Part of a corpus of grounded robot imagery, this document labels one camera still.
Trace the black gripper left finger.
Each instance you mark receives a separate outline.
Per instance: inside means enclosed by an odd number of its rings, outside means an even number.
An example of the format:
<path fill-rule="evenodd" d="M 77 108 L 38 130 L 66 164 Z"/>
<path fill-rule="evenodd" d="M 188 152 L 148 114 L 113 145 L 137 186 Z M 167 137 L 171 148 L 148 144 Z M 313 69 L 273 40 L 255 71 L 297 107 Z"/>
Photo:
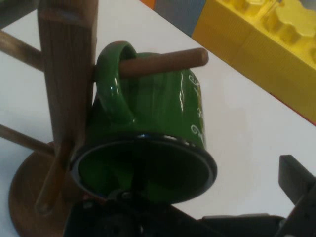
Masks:
<path fill-rule="evenodd" d="M 67 219 L 66 237 L 203 237 L 203 226 L 170 204 L 119 194 L 101 200 L 88 194 Z"/>

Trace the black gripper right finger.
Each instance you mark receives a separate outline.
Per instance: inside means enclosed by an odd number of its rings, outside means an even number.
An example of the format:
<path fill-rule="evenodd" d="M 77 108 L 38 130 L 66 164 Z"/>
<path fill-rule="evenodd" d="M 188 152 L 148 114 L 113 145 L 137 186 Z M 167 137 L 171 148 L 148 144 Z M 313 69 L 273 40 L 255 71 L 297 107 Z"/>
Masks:
<path fill-rule="evenodd" d="M 316 177 L 292 155 L 279 157 L 278 183 L 294 204 L 277 237 L 316 235 Z"/>

